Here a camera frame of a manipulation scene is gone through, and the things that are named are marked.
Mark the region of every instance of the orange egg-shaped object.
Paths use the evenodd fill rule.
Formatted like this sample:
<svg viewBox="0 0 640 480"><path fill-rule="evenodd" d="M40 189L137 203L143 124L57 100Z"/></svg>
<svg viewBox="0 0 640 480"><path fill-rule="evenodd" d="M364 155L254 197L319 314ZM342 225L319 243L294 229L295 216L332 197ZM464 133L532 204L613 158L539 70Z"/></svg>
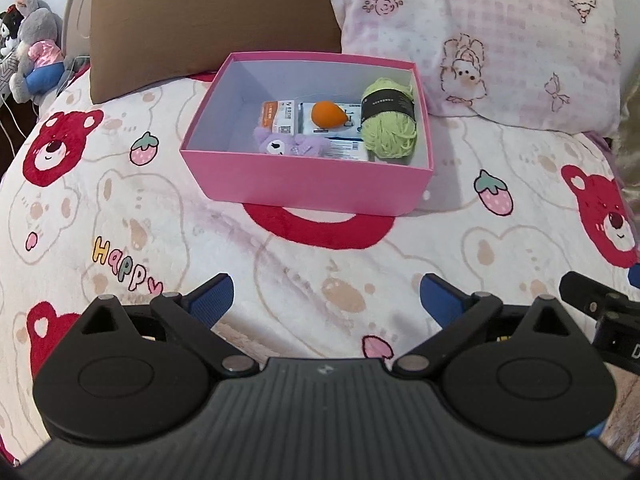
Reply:
<svg viewBox="0 0 640 480"><path fill-rule="evenodd" d="M331 101L320 101L311 108L311 120L319 128L330 130L343 126L349 118L337 104Z"/></svg>

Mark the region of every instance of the plush toy pink shirt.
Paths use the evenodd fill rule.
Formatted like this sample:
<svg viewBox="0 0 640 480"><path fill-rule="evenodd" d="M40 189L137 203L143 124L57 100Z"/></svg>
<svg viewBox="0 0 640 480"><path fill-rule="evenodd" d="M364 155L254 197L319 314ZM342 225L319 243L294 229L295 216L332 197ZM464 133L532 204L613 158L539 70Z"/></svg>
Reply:
<svg viewBox="0 0 640 480"><path fill-rule="evenodd" d="M60 63L65 60L62 51L52 40L39 41L31 45L29 58L35 63L35 68Z"/></svg>

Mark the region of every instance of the white and pink pillow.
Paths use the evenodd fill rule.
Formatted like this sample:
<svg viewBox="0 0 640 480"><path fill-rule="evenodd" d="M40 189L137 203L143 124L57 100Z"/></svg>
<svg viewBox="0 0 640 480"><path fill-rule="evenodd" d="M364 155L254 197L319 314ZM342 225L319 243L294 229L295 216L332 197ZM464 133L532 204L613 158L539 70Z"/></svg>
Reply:
<svg viewBox="0 0 640 480"><path fill-rule="evenodd" d="M430 113L606 134L617 127L613 0L332 0L345 53L418 64Z"/></svg>

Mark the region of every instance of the pink box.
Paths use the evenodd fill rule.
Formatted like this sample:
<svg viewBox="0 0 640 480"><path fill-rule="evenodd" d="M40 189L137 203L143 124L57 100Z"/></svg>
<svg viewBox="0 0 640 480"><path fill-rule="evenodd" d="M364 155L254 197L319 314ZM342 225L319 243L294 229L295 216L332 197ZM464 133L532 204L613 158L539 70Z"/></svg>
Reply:
<svg viewBox="0 0 640 480"><path fill-rule="evenodd" d="M357 103L379 77L411 86L418 139L406 164L256 153L262 103L289 99ZM399 216L433 174L427 107L414 63L315 52L229 55L180 152L204 194L224 202Z"/></svg>

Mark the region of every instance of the green strawberry leaf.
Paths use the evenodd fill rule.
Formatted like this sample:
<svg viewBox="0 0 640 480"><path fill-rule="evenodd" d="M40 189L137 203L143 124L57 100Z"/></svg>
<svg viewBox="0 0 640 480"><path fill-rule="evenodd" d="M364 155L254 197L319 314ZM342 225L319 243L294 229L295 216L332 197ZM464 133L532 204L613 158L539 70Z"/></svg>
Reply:
<svg viewBox="0 0 640 480"><path fill-rule="evenodd" d="M146 150L147 148L156 148L158 144L160 144L160 141L157 137L151 135L151 132L145 132L142 137L133 143L131 151L137 149Z"/></svg>
<svg viewBox="0 0 640 480"><path fill-rule="evenodd" d="M489 193L497 195L499 189L507 191L507 185L504 181L487 173L485 170L480 170L480 175L474 180L474 189L478 194L488 189Z"/></svg>

